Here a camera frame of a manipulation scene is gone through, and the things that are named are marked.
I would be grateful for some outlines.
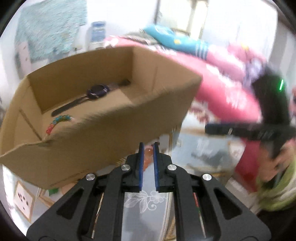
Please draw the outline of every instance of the human hand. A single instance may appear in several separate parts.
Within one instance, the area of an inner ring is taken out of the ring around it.
[[[264,146],[260,145],[257,159],[259,164],[258,177],[263,182],[270,181],[279,171],[285,170],[290,165],[294,156],[295,144],[293,141],[286,142],[280,154],[275,159],[271,159],[268,151]]]

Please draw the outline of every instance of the person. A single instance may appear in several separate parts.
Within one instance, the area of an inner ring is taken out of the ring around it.
[[[296,145],[287,142],[277,158],[272,160],[268,151],[261,146],[258,154],[258,199],[261,211],[257,214],[271,231],[272,241],[296,240]],[[280,171],[285,172],[276,187],[266,183]]]

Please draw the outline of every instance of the metal screw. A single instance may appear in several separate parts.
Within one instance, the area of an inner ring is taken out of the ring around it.
[[[128,164],[124,164],[124,165],[121,166],[121,170],[123,170],[123,171],[128,171],[130,168],[131,167]]]
[[[209,181],[212,179],[212,176],[210,174],[204,174],[204,175],[202,175],[202,178],[206,181]]]
[[[174,170],[177,169],[177,166],[174,165],[174,164],[170,164],[170,165],[168,165],[168,169],[169,169],[170,171],[174,171]]]
[[[90,174],[87,174],[86,175],[86,179],[88,180],[88,181],[92,181],[93,179],[95,179],[96,178],[96,176],[95,176],[95,174],[93,174],[93,173],[90,173]]]

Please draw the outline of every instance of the pink bedsheet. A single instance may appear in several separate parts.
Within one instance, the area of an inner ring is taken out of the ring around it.
[[[239,83],[222,76],[219,71],[207,62],[174,50],[161,47],[147,46],[120,37],[107,38],[113,47],[140,46],[157,51],[202,76],[201,86],[195,98],[200,102],[207,102],[208,109],[221,121],[257,122],[260,118],[258,101],[251,93],[248,93]],[[255,177],[257,175],[257,151],[258,143],[247,143],[245,152],[236,167],[238,174],[250,185],[250,191],[255,189]]]

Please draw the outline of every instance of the beaded bracelet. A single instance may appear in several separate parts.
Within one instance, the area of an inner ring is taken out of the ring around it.
[[[55,118],[53,122],[49,125],[49,127],[46,130],[46,134],[50,135],[53,128],[58,124],[59,122],[64,122],[64,121],[71,121],[74,118],[70,115],[60,115],[59,117]]]

